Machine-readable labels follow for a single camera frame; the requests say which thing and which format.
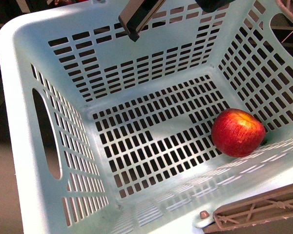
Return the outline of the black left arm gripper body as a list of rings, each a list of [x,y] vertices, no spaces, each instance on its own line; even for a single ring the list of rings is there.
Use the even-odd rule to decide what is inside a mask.
[[[196,0],[196,3],[203,11],[211,13],[233,1],[234,0]]]

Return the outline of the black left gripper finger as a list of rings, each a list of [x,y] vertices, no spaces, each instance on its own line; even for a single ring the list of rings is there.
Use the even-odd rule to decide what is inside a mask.
[[[137,41],[140,31],[164,4],[165,0],[130,0],[118,20],[132,41]]]

